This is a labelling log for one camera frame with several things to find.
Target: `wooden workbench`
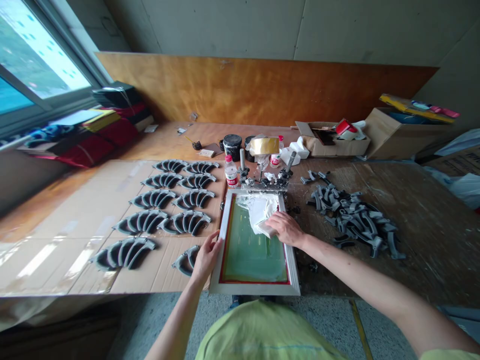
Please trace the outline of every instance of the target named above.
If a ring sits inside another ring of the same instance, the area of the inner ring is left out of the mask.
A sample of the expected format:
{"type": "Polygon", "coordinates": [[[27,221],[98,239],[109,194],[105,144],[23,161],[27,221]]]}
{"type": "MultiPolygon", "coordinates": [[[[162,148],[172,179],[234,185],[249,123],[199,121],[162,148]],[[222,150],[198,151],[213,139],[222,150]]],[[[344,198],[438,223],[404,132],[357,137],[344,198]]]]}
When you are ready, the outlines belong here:
{"type": "MultiPolygon", "coordinates": [[[[129,148],[115,154],[121,160],[196,160],[197,151],[176,127],[187,129],[192,140],[216,143],[227,134],[243,139],[250,135],[283,135],[288,145],[299,137],[298,130],[286,127],[248,126],[210,123],[165,123],[156,132],[142,134],[129,148]]],[[[400,251],[406,260],[392,260],[386,253],[369,257],[370,249],[362,244],[348,247],[352,255],[407,285],[434,304],[479,307],[480,218],[446,188],[415,163],[351,162],[349,160],[307,159],[292,168],[287,208],[302,229],[330,241],[336,230],[305,202],[315,183],[303,185],[300,176],[307,170],[330,171],[330,180],[338,189],[363,192],[362,199],[377,206],[399,228],[400,251]]],[[[90,179],[97,168],[73,171],[26,201],[0,220],[0,243],[14,244],[29,235],[56,207],[90,179]]],[[[301,291],[306,294],[351,296],[353,293],[325,268],[306,254],[297,251],[301,291]]]]}

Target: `floor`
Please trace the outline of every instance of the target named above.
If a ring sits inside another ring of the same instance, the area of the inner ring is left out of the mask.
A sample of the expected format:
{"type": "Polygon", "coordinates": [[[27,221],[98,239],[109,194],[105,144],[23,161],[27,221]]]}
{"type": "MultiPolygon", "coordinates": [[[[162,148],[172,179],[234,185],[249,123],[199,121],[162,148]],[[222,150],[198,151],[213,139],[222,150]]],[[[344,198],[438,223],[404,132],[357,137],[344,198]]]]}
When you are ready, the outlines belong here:
{"type": "MultiPolygon", "coordinates": [[[[117,300],[120,330],[107,360],[142,360],[157,338],[180,293],[130,295],[117,300]]],[[[277,300],[305,317],[332,345],[352,360],[366,360],[348,299],[331,296],[284,296],[277,300]]],[[[185,359],[194,359],[210,326],[231,304],[231,296],[200,297],[185,359]]],[[[356,300],[361,323],[374,360],[416,359],[405,337],[388,318],[362,300],[356,300]]]]}

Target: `person's hand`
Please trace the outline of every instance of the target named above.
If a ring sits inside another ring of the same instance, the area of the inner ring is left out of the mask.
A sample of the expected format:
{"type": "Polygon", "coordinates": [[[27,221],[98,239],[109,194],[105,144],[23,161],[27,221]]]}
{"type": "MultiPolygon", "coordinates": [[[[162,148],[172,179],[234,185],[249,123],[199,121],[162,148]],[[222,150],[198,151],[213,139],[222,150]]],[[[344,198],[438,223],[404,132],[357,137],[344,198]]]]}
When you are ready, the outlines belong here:
{"type": "Polygon", "coordinates": [[[201,286],[205,285],[217,262],[223,239],[218,239],[218,241],[213,241],[213,239],[215,239],[219,233],[220,230],[217,230],[207,237],[196,255],[191,280],[198,282],[201,286]]]}
{"type": "Polygon", "coordinates": [[[274,212],[265,224],[276,230],[282,243],[299,248],[304,240],[305,233],[295,219],[285,211],[274,212]]]}

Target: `yellow line on floor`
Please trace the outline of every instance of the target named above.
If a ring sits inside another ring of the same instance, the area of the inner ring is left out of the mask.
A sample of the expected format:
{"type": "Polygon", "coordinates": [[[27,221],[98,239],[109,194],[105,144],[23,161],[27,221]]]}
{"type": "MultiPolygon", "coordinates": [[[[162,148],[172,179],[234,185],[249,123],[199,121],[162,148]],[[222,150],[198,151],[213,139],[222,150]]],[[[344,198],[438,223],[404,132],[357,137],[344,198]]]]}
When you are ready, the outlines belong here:
{"type": "Polygon", "coordinates": [[[358,329],[358,334],[360,335],[361,345],[363,346],[363,351],[365,352],[366,360],[374,360],[372,357],[372,352],[370,351],[369,342],[367,341],[367,335],[365,335],[364,326],[362,325],[362,320],[360,320],[359,309],[355,300],[350,299],[351,312],[353,318],[355,319],[356,328],[358,329]]]}

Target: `screen printing frame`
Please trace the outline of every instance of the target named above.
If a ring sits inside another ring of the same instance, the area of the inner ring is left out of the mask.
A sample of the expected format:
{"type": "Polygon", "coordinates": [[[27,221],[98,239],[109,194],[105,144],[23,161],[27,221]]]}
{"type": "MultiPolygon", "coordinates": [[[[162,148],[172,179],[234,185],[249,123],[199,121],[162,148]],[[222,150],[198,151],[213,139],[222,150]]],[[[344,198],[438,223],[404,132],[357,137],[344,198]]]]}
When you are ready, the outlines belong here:
{"type": "MultiPolygon", "coordinates": [[[[221,219],[219,238],[224,239],[215,268],[211,273],[209,292],[212,294],[231,294],[231,295],[282,295],[282,296],[300,296],[300,284],[297,272],[297,262],[295,260],[294,249],[290,245],[283,244],[285,262],[288,280],[290,283],[258,283],[258,282],[220,282],[222,266],[224,263],[225,246],[227,245],[227,234],[230,222],[230,211],[232,211],[232,202],[234,196],[247,195],[246,190],[229,189],[225,196],[225,208],[221,219]]],[[[278,194],[278,207],[280,211],[285,211],[284,197],[278,194]]]]}

